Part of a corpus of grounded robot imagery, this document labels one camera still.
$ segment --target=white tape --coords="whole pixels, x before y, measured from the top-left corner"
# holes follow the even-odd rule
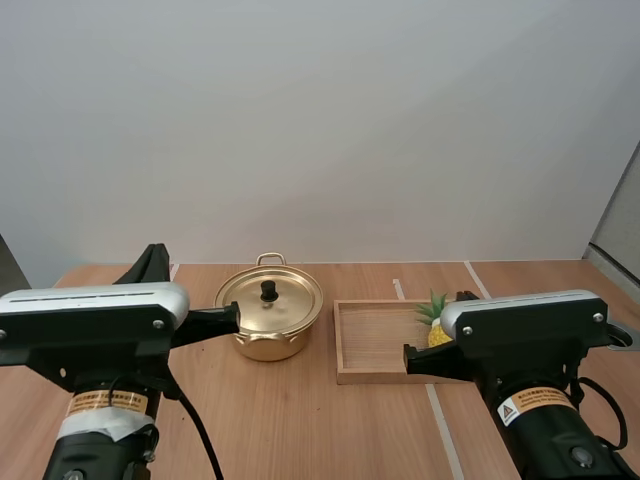
[[[489,295],[489,290],[486,289],[486,287],[484,286],[484,283],[482,283],[482,280],[480,280],[480,277],[478,276],[476,271],[473,269],[471,262],[468,260],[465,261],[464,266],[467,267],[467,271],[469,272],[469,275],[471,275],[471,278],[473,278],[473,281],[476,282],[476,286],[478,287],[478,290],[480,290],[480,293],[482,294],[482,296],[484,298],[491,298],[491,295]]]
[[[169,280],[173,282],[173,279],[176,278],[176,273],[178,273],[178,269],[180,268],[179,263],[174,263],[171,265],[171,270],[169,271]]]
[[[400,279],[394,278],[393,286],[396,289],[398,300],[405,300],[404,290],[402,290]],[[440,400],[438,399],[436,387],[435,385],[431,384],[427,384],[425,386],[427,387],[427,397],[429,398],[429,403],[431,404],[431,409],[433,410],[433,416],[436,419],[436,425],[438,425],[438,431],[440,432],[442,445],[444,446],[444,451],[447,455],[447,460],[449,461],[451,475],[453,476],[454,480],[464,480],[462,465],[460,464],[460,459],[458,458],[458,452],[456,452],[456,446],[453,443],[453,438],[451,438],[451,432],[449,431],[449,426],[447,425],[447,419],[444,418],[444,413],[442,412],[442,407],[440,406]]]
[[[137,432],[145,425],[153,424],[153,418],[144,413],[124,408],[105,407],[85,410],[65,418],[60,426],[58,438],[79,433],[102,433],[114,442]]]
[[[400,283],[400,280],[397,278],[394,278],[393,286],[396,289],[396,295],[398,296],[398,300],[404,300],[404,291],[402,290],[402,284]]]

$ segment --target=toy pineapple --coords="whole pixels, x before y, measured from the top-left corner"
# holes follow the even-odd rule
[[[418,309],[416,311],[422,315],[418,321],[431,327],[431,331],[427,337],[429,347],[436,347],[452,340],[446,333],[444,333],[444,330],[440,325],[440,313],[444,310],[447,303],[446,299],[446,293],[441,297],[438,297],[435,292],[431,290],[431,305],[417,305]]]

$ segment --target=warning label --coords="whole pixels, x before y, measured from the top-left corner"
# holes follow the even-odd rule
[[[509,426],[524,412],[547,405],[564,405],[574,408],[567,396],[560,390],[549,387],[528,388],[507,398],[498,407],[498,414],[505,426]]]
[[[133,392],[123,392],[114,390],[111,396],[111,406],[131,410],[134,412],[145,413],[147,411],[147,403],[149,399],[144,395]],[[76,395],[69,402],[67,408],[67,417],[86,410],[95,410],[97,408],[105,408],[109,406],[109,391],[95,390],[93,392],[85,392]]]

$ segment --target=pot lid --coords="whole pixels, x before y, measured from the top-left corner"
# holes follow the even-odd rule
[[[282,265],[262,265],[277,257]],[[279,253],[265,253],[256,266],[225,282],[216,306],[238,302],[240,334],[294,333],[311,324],[322,308],[322,290],[306,272],[287,266]]]

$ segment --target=wooden table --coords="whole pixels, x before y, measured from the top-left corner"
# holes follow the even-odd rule
[[[238,265],[181,265],[175,281],[192,308],[210,307]],[[182,347],[171,368],[212,438],[225,478],[450,479],[454,477],[424,385],[336,384],[331,308],[335,299],[395,299],[480,289],[462,263],[304,265],[325,291],[310,344],[273,364],[238,355],[227,338]],[[609,302],[617,320],[640,328],[640,308],[584,261],[474,263],[492,296],[588,288]],[[113,282],[126,266],[87,266],[59,286]],[[629,423],[625,458],[640,471],[640,354],[593,351],[582,374],[616,397]],[[436,386],[455,446],[453,471],[466,479],[517,474],[473,385]],[[0,369],[0,478],[41,478],[69,395],[26,368]],[[591,392],[582,409],[592,429],[617,441],[617,423]],[[180,405],[163,400],[154,480],[212,478],[195,428]]]

